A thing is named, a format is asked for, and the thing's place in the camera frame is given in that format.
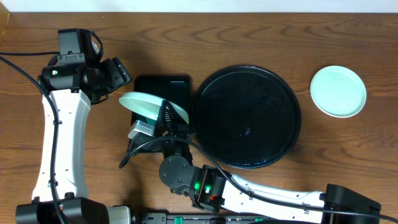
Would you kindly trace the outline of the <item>pale green plate top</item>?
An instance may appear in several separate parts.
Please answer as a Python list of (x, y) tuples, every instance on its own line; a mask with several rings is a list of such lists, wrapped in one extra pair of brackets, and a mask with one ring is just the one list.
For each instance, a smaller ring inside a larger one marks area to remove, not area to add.
[(150, 125), (155, 125), (163, 101), (161, 97), (137, 91), (125, 93), (119, 99), (122, 106), (132, 111), (131, 123), (139, 120)]

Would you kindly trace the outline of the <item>pale green plate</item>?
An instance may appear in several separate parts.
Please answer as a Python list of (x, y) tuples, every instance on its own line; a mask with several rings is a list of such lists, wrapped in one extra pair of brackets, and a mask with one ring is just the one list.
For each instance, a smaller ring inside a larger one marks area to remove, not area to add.
[(331, 65), (313, 76), (310, 96), (323, 113), (336, 118), (349, 118), (364, 108), (367, 91), (364, 82), (354, 71)]
[(122, 106), (132, 111), (131, 123), (139, 120), (150, 125), (155, 125), (163, 101), (161, 97), (137, 91), (125, 93), (119, 99)]

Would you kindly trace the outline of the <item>pale green plate bottom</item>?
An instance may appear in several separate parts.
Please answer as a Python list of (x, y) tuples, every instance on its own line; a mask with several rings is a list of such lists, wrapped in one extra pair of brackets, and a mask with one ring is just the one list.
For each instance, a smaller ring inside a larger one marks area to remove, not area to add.
[(323, 113), (336, 118), (349, 118), (364, 108), (367, 91), (364, 82), (354, 71), (331, 65), (313, 76), (310, 96)]

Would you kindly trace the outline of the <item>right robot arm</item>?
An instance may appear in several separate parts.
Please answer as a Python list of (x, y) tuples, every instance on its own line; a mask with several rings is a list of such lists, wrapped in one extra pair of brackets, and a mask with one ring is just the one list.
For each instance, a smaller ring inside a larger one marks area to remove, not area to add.
[(195, 167), (184, 136), (188, 124), (176, 106), (161, 100), (155, 130), (171, 147), (159, 176), (173, 194), (190, 197), (194, 207), (218, 213), (255, 213), (291, 223), (379, 223), (381, 204), (346, 187), (328, 184), (325, 192), (295, 192), (255, 184), (217, 164)]

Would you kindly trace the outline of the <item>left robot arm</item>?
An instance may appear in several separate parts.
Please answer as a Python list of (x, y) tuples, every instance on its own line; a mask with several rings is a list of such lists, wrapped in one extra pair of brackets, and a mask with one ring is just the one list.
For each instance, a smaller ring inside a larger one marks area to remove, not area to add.
[(88, 199), (84, 171), (85, 127), (91, 106), (131, 81), (117, 57), (88, 62), (61, 55), (43, 68), (45, 132), (40, 174), (31, 203), (16, 208), (17, 223), (131, 223), (128, 206)]

